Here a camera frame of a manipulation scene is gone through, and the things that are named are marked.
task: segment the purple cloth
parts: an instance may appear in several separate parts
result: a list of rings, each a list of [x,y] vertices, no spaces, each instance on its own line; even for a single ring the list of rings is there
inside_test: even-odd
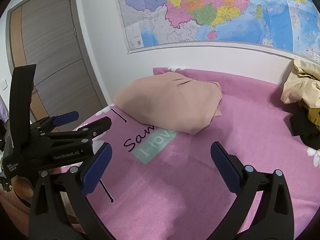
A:
[[[8,109],[5,106],[3,99],[0,96],[0,119],[3,122],[6,122],[9,119],[9,113],[8,113]]]
[[[157,68],[154,74],[167,71],[170,70]],[[210,157],[211,143],[219,141],[244,165],[253,165],[261,172],[284,172],[297,237],[320,206],[320,170],[314,167],[314,158],[308,156],[308,147],[300,138],[292,137],[287,126],[291,114],[281,108],[278,86],[225,73],[177,72],[219,82],[222,116],[214,117],[208,127],[195,135],[179,132],[147,164],[128,151],[131,147],[124,146],[128,139],[131,140],[127,144],[134,142],[137,135],[143,137],[146,125],[117,106],[89,118],[86,123],[104,116],[112,120],[111,129],[94,141],[94,147],[103,141],[112,146],[113,156],[102,181],[115,201],[110,202],[100,184],[88,195],[101,221],[118,240],[207,239],[236,198]],[[149,136],[146,134],[141,143]],[[241,231],[250,226],[260,197],[257,194]]]

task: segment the yellow cloth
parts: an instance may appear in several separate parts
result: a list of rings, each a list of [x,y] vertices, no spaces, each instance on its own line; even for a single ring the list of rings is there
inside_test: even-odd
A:
[[[310,108],[320,108],[320,65],[294,59],[294,68],[284,84],[281,101],[285,104],[303,100]]]
[[[304,101],[299,101],[299,106],[308,110],[308,119],[314,123],[317,129],[320,131],[320,108],[310,108]]]

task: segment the world map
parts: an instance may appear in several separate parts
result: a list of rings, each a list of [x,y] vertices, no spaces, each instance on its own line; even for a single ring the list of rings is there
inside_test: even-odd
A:
[[[118,0],[130,50],[193,41],[235,41],[320,59],[312,0]]]

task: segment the black line print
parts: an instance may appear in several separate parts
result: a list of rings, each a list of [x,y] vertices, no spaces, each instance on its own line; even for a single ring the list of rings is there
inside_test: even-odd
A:
[[[124,119],[124,118],[123,118],[120,114],[118,114],[115,110],[113,110],[112,108],[111,108],[111,110],[114,111],[117,115],[119,115],[125,122],[127,122],[127,120]]]
[[[111,197],[110,193],[108,192],[108,190],[106,189],[106,187],[103,185],[102,181],[101,181],[101,180],[99,180],[99,181],[100,181],[100,184],[101,184],[101,186],[103,187],[104,191],[107,193],[108,197],[110,198],[111,203],[113,203],[115,200]]]

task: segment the white flower print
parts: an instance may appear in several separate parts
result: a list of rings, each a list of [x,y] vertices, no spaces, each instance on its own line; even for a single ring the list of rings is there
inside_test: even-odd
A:
[[[96,116],[101,115],[102,113],[106,113],[110,111],[110,107],[115,106],[115,104],[111,104],[110,106],[107,106],[105,108],[103,108],[102,110],[100,110],[99,112],[96,113]]]
[[[313,148],[308,148],[308,156],[313,156],[313,166],[318,167],[320,164],[320,151]]]
[[[176,72],[177,69],[184,70],[184,68],[176,68],[176,67],[167,68],[167,69],[171,70],[171,72]]]

